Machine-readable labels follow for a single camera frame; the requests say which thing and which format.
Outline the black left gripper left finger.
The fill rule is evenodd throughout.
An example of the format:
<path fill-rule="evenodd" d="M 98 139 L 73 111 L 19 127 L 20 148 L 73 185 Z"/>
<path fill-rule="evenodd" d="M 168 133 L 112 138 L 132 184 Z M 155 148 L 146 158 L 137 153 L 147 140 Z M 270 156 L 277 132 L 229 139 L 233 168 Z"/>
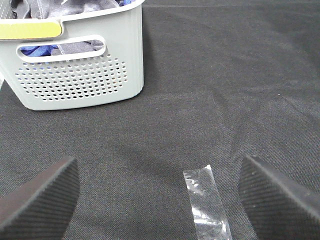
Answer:
<path fill-rule="evenodd" d="M 79 194 L 78 162 L 65 157 L 0 199 L 0 238 L 61 240 Z"/>

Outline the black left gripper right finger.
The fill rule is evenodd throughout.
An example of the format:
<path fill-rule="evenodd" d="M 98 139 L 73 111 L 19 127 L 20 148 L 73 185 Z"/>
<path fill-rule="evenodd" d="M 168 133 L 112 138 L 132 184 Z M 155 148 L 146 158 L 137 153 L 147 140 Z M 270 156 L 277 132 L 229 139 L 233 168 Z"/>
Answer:
<path fill-rule="evenodd" d="M 320 195 L 258 157 L 242 160 L 238 192 L 259 239 L 320 238 Z"/>

